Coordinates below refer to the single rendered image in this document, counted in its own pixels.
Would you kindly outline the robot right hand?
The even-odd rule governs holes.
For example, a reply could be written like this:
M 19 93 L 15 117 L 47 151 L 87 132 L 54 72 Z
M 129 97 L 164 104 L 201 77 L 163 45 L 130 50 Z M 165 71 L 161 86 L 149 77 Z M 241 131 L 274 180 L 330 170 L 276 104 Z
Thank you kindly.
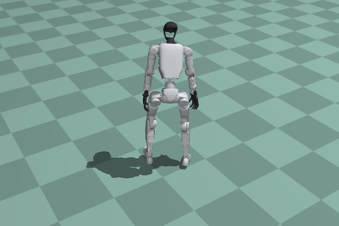
M 190 98 L 189 102 L 192 100 L 192 105 L 190 107 L 193 106 L 194 109 L 197 109 L 199 107 L 199 102 L 198 102 L 198 98 L 197 98 L 197 91 L 194 90 L 193 95 L 192 94 L 190 94 L 190 95 L 191 95 L 191 98 Z

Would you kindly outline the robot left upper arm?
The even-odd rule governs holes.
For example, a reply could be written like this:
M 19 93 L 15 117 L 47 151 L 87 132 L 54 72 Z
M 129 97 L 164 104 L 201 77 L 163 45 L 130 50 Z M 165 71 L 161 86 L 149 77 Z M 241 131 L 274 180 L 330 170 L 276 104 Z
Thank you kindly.
M 156 60 L 156 54 L 159 52 L 159 45 L 152 45 L 149 48 L 149 52 L 148 52 L 148 60 L 147 60 L 147 74 L 148 75 L 153 75 L 155 73 L 155 68 L 154 68 L 154 64 L 155 64 L 155 60 Z

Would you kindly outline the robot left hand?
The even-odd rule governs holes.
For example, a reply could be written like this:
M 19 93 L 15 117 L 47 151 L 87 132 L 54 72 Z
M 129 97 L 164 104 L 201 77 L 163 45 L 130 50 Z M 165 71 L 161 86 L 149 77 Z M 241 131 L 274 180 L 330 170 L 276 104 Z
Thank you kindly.
M 144 109 L 145 109 L 146 111 L 149 111 L 148 108 L 146 108 L 146 105 L 148 105 L 147 102 L 146 102 L 148 96 L 149 96 L 149 95 L 148 95 L 148 90 L 145 90 L 145 91 L 144 91 L 144 94 L 143 94 L 143 104 L 144 104 Z

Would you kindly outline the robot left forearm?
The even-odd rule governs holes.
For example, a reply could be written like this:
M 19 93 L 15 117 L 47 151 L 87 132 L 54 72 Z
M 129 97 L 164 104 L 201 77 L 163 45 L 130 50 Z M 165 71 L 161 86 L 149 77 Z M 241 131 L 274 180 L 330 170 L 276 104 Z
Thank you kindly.
M 148 68 L 148 67 L 147 67 Z M 148 90 L 148 94 L 150 93 L 150 87 L 151 87 L 151 80 L 152 80 L 152 76 L 151 75 L 147 75 L 147 68 L 145 71 L 145 81 L 144 81 L 144 90 L 143 90 L 143 94 L 145 90 Z

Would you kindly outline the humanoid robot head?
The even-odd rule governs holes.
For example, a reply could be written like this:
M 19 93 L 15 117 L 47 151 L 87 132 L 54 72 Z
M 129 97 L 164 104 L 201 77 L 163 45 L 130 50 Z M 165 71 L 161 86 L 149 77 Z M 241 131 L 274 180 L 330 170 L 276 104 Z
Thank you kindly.
M 176 35 L 176 32 L 177 32 L 177 25 L 176 25 L 176 23 L 174 23 L 174 22 L 167 22 L 164 25 L 163 31 L 164 31 L 164 37 L 167 40 L 166 43 L 176 44 L 176 42 L 174 41 L 174 38 L 175 38 L 175 35 Z M 169 33 L 174 32 L 173 38 L 167 38 L 165 32 L 169 32 Z

